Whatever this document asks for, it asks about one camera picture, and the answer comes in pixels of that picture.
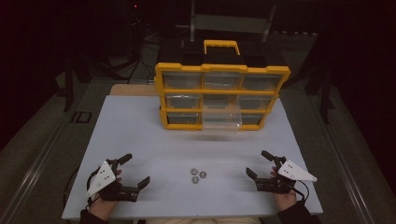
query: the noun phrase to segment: white table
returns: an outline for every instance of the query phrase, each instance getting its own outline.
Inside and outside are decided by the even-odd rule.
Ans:
[[[277,212],[273,196],[256,190],[246,168],[269,177],[274,163],[261,155],[267,150],[306,169],[280,100],[262,130],[223,134],[165,130],[159,105],[157,96],[107,96],[63,218],[79,219],[87,205],[86,182],[91,172],[105,159],[127,153],[134,157],[119,166],[122,184],[134,187],[146,176],[151,182],[140,191],[136,203],[120,203],[113,218],[270,216]],[[205,171],[207,177],[193,184],[191,168]],[[311,213],[322,213],[312,183],[306,184],[310,190],[306,207]],[[306,192],[301,184],[296,188]]]

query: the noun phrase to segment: yellow storage organizer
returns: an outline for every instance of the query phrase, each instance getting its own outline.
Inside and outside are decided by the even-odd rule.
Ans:
[[[164,40],[155,71],[163,127],[178,130],[259,130],[290,74],[274,45],[230,40]]]

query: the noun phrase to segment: dark background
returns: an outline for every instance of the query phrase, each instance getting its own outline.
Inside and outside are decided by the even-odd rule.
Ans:
[[[2,1],[0,5],[1,141],[3,148],[59,89],[64,55],[74,46],[95,60],[138,54],[131,45],[132,21],[175,36],[175,24],[189,24],[189,1]],[[197,1],[203,13],[250,16],[263,1]],[[333,73],[336,85],[359,125],[390,186],[396,145],[394,62],[396,6],[393,1],[279,1],[272,31],[319,34],[315,52]]]

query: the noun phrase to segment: human hand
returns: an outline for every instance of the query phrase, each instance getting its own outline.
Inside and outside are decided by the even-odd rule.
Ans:
[[[111,213],[113,212],[114,208],[116,208],[119,202],[111,202],[111,201],[104,201],[100,198],[99,194],[97,193],[95,196],[95,200],[90,206],[88,210],[89,213],[93,214],[96,217],[99,217],[103,221],[107,221],[110,217]]]
[[[276,175],[277,175],[276,167],[273,167],[273,170],[271,171],[271,176],[276,176]],[[274,197],[279,212],[282,212],[297,203],[297,196],[294,190],[291,190],[289,193],[286,194],[274,193]]]

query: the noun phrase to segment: metal nut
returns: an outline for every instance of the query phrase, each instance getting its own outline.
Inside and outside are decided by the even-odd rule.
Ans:
[[[192,183],[194,183],[194,184],[198,184],[198,182],[199,182],[198,176],[193,176],[191,180],[192,180]]]
[[[205,172],[205,171],[202,171],[201,173],[199,173],[199,176],[200,176],[201,178],[205,178],[205,177],[206,177],[206,172]]]
[[[191,169],[191,174],[192,174],[192,175],[197,175],[197,174],[198,174],[198,170],[195,169],[195,168],[192,168],[192,169]]]

